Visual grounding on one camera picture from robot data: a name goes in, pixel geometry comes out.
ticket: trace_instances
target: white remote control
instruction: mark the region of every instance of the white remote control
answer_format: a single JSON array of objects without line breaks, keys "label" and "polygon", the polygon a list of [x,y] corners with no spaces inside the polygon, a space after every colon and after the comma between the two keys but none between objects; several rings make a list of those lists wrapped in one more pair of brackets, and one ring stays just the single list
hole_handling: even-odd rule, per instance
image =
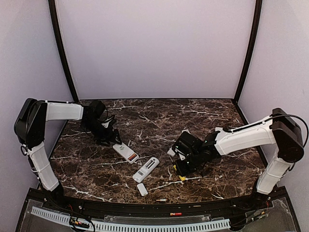
[{"label": "white remote control", "polygon": [[134,175],[133,179],[140,183],[142,182],[151,171],[158,166],[160,161],[156,157],[151,157]]},{"label": "white remote control", "polygon": [[129,163],[134,163],[139,158],[139,156],[124,143],[122,143],[121,145],[115,144],[112,147],[119,155],[125,158]]}]

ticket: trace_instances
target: small white object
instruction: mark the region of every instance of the small white object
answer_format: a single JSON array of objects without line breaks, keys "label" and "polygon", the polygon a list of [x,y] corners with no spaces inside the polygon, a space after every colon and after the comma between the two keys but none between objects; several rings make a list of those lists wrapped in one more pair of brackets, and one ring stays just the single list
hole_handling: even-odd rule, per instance
[{"label": "small white object", "polygon": [[134,163],[139,158],[139,156],[124,143],[122,143],[121,145],[115,144],[112,147],[119,155],[125,158],[129,163]]},{"label": "small white object", "polygon": [[101,124],[102,124],[102,126],[104,126],[105,128],[108,128],[109,123],[110,123],[110,122],[103,122],[103,123],[101,123]]},{"label": "small white object", "polygon": [[172,157],[174,157],[176,155],[176,153],[173,151],[172,148],[169,149],[168,154]]},{"label": "small white object", "polygon": [[145,185],[143,183],[138,184],[137,188],[139,189],[142,196],[146,196],[148,194],[147,189],[145,188]]},{"label": "small white object", "polygon": [[180,160],[184,160],[185,156],[179,153],[179,158],[180,158]]},{"label": "small white object", "polygon": [[140,183],[155,169],[160,161],[156,157],[151,157],[134,175],[133,179]]},{"label": "small white object", "polygon": [[188,132],[190,134],[190,131],[188,129],[182,130],[182,133]]}]

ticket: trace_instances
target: white cable tray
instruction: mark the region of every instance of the white cable tray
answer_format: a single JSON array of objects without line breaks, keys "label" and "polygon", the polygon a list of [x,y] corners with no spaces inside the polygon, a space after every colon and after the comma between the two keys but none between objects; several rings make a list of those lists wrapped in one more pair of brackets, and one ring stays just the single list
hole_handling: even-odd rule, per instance
[{"label": "white cable tray", "polygon": [[[70,216],[61,212],[53,212],[47,209],[32,207],[31,214],[40,218],[61,224],[64,226],[70,226]],[[89,224],[86,220],[79,219],[79,221]],[[126,225],[107,223],[102,221],[92,220],[95,225],[96,232],[208,232],[217,231],[230,228],[230,220],[222,219],[217,221],[209,221],[194,224],[184,225]],[[93,231],[92,225],[90,225],[88,231]]]}]

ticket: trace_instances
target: red object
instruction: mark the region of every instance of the red object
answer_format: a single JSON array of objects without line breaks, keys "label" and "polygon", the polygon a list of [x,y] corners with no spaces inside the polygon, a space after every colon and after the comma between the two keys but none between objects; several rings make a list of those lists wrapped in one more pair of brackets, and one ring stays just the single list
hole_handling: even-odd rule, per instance
[{"label": "red object", "polygon": [[169,214],[170,216],[181,216],[181,215],[183,215],[182,213],[170,213]]}]

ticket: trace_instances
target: yellow object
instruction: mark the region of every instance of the yellow object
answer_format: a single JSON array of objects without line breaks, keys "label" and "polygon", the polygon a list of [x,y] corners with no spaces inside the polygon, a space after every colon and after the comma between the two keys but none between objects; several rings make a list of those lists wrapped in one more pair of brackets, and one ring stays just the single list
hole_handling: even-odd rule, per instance
[{"label": "yellow object", "polygon": [[181,181],[184,181],[184,180],[185,180],[185,176],[179,175],[179,178],[180,178]]}]

